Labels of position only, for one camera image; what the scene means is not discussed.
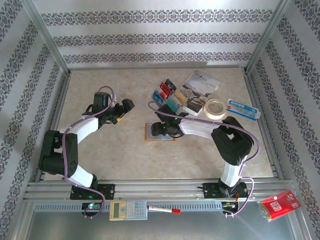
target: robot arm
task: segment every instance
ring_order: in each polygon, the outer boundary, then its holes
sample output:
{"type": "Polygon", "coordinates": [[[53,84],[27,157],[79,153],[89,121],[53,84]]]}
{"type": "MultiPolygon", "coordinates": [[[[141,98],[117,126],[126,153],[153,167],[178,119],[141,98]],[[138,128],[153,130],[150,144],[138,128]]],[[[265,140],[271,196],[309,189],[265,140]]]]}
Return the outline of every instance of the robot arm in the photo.
{"type": "MultiPolygon", "coordinates": [[[[89,105],[81,118],[98,113],[108,106],[110,95],[105,92],[96,92],[93,104],[89,105]]],[[[72,182],[96,190],[98,187],[97,177],[85,171],[78,164],[78,144],[89,134],[97,131],[103,124],[117,124],[123,116],[134,108],[134,103],[130,99],[124,99],[122,105],[117,103],[105,112],[85,119],[74,126],[65,138],[65,150],[67,155],[67,176],[72,182]]],[[[62,147],[62,136],[65,129],[60,131],[48,130],[43,139],[42,149],[39,159],[39,169],[52,175],[64,176],[63,154],[56,150],[62,147]]]]}
{"type": "MultiPolygon", "coordinates": [[[[159,108],[160,112],[175,115],[175,113],[167,106],[163,105],[159,108]]],[[[230,197],[234,193],[234,189],[240,182],[240,172],[243,162],[249,155],[254,141],[247,134],[231,127],[218,126],[217,124],[210,124],[206,122],[174,118],[158,114],[161,122],[156,122],[152,125],[152,135],[159,134],[176,135],[192,134],[207,139],[213,139],[217,149],[224,159],[223,173],[220,177],[220,191],[226,196],[230,197]]],[[[240,123],[231,116],[228,116],[222,121],[225,124],[233,125],[243,128],[240,123]]]]}

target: tape roll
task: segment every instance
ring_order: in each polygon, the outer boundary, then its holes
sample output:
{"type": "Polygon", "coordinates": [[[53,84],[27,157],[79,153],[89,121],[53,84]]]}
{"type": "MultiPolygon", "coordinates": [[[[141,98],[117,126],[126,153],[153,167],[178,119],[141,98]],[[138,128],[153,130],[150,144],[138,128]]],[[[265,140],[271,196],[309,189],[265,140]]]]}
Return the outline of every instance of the tape roll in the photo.
{"type": "Polygon", "coordinates": [[[212,120],[218,120],[225,115],[227,106],[220,99],[211,98],[206,101],[203,111],[208,118],[212,120]]]}

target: patterned wallpaper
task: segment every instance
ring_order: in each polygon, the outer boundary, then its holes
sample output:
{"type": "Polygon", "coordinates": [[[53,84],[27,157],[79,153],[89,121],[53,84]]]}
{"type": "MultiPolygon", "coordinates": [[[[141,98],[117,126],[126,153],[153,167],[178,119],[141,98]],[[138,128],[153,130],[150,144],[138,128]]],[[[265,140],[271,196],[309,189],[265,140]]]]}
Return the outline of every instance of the patterned wallpaper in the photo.
{"type": "Polygon", "coordinates": [[[34,3],[71,69],[245,67],[279,0],[34,3]]]}
{"type": "Polygon", "coordinates": [[[62,71],[19,0],[0,0],[0,239],[15,225],[62,89],[62,71]]]}
{"type": "Polygon", "coordinates": [[[320,239],[320,4],[295,0],[251,73],[282,171],[320,239]]]}

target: calculator screen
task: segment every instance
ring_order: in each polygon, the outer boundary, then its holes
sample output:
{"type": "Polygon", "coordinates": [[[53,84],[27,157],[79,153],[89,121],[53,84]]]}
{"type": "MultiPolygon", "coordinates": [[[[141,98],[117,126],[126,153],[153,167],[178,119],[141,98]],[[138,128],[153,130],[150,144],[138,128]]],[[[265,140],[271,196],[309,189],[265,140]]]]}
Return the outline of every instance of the calculator screen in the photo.
{"type": "Polygon", "coordinates": [[[115,203],[113,207],[113,217],[119,218],[119,203],[115,203]]]}

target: marker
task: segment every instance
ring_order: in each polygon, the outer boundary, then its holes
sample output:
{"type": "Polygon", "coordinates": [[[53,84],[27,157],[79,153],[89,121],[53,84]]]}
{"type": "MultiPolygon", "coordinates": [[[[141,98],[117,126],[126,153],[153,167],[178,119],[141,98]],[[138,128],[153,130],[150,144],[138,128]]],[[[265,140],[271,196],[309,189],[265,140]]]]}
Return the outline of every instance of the marker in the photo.
{"type": "Polygon", "coordinates": [[[146,207],[149,210],[152,211],[158,211],[158,212],[166,212],[166,213],[173,213],[173,214],[180,214],[180,209],[174,209],[174,208],[165,208],[165,207],[158,207],[158,206],[147,206],[146,207]]]}

